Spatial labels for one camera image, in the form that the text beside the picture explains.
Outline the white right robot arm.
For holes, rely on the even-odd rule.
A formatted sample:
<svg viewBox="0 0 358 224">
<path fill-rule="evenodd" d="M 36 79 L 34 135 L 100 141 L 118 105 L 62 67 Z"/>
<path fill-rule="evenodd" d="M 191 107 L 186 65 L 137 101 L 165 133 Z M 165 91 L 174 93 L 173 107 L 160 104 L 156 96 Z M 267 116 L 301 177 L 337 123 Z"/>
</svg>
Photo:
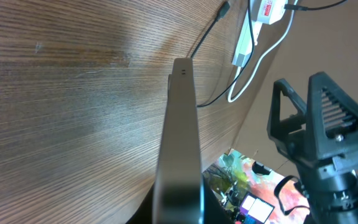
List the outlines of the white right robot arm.
<svg viewBox="0 0 358 224">
<path fill-rule="evenodd" d="M 306 223 L 358 223 L 358 103 L 328 74 L 310 76 L 308 98 L 277 80 L 267 125 L 277 151 L 298 171 Z"/>
</svg>

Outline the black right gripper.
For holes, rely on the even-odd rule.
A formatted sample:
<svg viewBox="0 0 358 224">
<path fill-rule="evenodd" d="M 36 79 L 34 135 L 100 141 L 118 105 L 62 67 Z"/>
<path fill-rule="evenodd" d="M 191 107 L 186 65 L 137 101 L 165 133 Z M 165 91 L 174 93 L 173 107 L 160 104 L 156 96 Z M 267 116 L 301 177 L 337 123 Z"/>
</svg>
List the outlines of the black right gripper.
<svg viewBox="0 0 358 224">
<path fill-rule="evenodd" d="M 310 76 L 307 111 L 285 79 L 275 81 L 267 132 L 296 165 L 302 194 L 358 197 L 358 103 L 327 73 Z"/>
</svg>

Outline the blue screen smartphone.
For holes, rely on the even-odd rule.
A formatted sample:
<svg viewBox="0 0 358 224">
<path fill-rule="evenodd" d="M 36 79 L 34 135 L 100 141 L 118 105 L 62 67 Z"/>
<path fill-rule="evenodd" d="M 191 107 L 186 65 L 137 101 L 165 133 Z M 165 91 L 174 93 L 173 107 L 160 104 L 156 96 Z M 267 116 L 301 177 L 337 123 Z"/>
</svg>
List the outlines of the blue screen smartphone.
<svg viewBox="0 0 358 224">
<path fill-rule="evenodd" d="M 202 223 L 203 190 L 193 61 L 177 58 L 168 78 L 152 202 L 153 223 Z"/>
</svg>

